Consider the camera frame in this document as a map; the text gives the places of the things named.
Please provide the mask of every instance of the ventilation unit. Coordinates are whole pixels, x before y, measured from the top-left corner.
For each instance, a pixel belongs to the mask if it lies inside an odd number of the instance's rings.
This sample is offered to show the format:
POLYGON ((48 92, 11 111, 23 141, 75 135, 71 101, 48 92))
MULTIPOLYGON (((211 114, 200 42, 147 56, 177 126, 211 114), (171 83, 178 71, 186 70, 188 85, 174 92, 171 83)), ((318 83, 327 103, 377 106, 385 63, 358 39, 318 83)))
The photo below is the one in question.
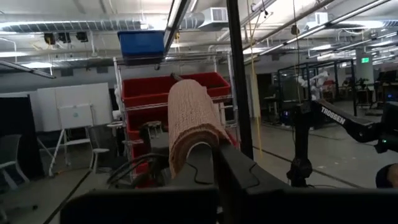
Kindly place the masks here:
POLYGON ((225 7, 210 7, 202 11, 205 21, 199 27, 203 31, 218 31, 228 27, 228 14, 225 7))

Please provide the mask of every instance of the white easel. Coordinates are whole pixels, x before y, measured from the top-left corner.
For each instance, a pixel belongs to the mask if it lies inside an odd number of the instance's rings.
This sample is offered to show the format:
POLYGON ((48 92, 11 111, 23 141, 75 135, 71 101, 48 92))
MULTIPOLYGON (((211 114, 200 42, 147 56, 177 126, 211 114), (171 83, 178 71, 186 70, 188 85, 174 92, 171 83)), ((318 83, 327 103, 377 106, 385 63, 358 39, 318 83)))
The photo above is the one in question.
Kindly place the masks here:
POLYGON ((109 87, 107 83, 97 83, 42 88, 37 90, 37 96, 43 131, 61 131, 54 154, 51 155, 49 176, 53 176, 52 169, 60 146, 64 147, 65 163, 69 166, 67 146, 90 142, 87 127, 112 121, 109 87), (86 128, 87 138, 68 141, 67 132, 74 128, 86 128))
POLYGON ((91 143, 90 135, 88 134, 87 127, 94 125, 93 107, 91 104, 82 104, 74 106, 64 106, 58 108, 58 115, 60 120, 60 126, 62 127, 60 137, 58 138, 57 146, 55 147, 54 155, 49 168, 49 176, 52 177, 53 167, 55 164, 55 158, 57 158, 58 150, 60 146, 63 146, 65 165, 70 166, 68 159, 68 146, 91 143), (68 141, 66 131, 73 128, 85 128, 86 138, 68 141))

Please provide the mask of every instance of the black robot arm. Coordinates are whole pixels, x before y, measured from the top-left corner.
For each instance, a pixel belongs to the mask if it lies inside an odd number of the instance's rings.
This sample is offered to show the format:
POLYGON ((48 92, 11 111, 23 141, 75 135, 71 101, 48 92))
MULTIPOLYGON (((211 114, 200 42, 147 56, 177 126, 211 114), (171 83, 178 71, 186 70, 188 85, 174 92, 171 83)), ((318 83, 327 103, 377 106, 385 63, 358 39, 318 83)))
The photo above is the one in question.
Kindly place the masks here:
POLYGON ((325 100, 306 101, 297 105, 294 114, 295 157, 287 173, 287 178, 291 180, 293 187, 307 187, 305 179, 312 173, 312 165, 308 160, 308 132, 313 118, 318 117, 316 116, 318 114, 323 114, 342 126, 357 142, 374 141, 380 139, 382 135, 382 123, 357 118, 325 100))

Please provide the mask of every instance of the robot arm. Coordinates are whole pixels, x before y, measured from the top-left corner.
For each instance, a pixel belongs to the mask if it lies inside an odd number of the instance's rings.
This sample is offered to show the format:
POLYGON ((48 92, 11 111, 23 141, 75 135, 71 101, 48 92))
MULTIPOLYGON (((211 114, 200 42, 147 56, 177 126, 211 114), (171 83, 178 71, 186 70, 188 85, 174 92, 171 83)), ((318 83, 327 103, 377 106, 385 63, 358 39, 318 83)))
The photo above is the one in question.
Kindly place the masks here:
POLYGON ((383 120, 381 123, 373 123, 362 118, 357 118, 351 114, 344 112, 336 106, 326 102, 325 100, 315 100, 305 102, 297 105, 295 111, 295 157, 291 163, 290 170, 287 173, 287 178, 291 180, 293 187, 307 187, 306 178, 310 177, 312 173, 312 165, 308 159, 308 135, 311 122, 315 114, 323 114, 330 118, 336 124, 342 126, 347 133, 357 142, 370 142, 379 140, 375 146, 377 152, 385 152, 388 149, 395 150, 398 147, 398 133, 394 132, 391 121, 395 116, 387 114, 394 114, 398 111, 398 104, 386 107, 384 110, 383 120))

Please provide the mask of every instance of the gray floor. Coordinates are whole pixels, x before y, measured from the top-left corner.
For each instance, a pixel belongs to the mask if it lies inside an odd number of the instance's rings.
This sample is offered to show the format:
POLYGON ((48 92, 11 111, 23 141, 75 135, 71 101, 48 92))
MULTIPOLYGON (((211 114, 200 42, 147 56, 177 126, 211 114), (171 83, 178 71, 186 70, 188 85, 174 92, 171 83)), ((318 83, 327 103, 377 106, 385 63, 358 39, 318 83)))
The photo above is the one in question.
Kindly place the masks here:
MULTIPOLYGON (((253 145, 259 147, 257 128, 252 125, 253 145)), ((263 150, 293 159, 294 142, 291 129, 260 127, 261 145, 263 150)), ((62 172, 54 179, 42 179, 23 185, 15 192, 8 192, 0 197, 6 207, 15 207, 21 203, 37 203, 39 208, 32 212, 26 209, 12 212, 12 223, 43 223, 43 221, 55 210, 61 201, 69 194, 71 189, 83 177, 87 171, 91 159, 90 151, 86 147, 71 150, 72 167, 66 168, 63 156, 57 159, 56 170, 69 170, 62 172)), ((268 153, 260 153, 254 150, 256 162, 265 170, 287 181, 286 172, 290 164, 268 153)), ((351 182, 360 187, 373 188, 374 176, 378 169, 386 164, 398 161, 398 154, 387 152, 377 154, 370 144, 360 144, 352 140, 345 130, 339 126, 332 126, 312 132, 309 137, 309 157, 313 168, 328 175, 351 182)), ((49 157, 44 156, 44 164, 48 165, 49 157)), ((90 174, 79 189, 73 195, 81 195, 96 188, 106 188, 106 174, 90 174)), ((334 187, 351 187, 334 178, 313 173, 308 180, 313 185, 330 185, 334 187)), ((51 224, 58 223, 55 217, 51 224)))

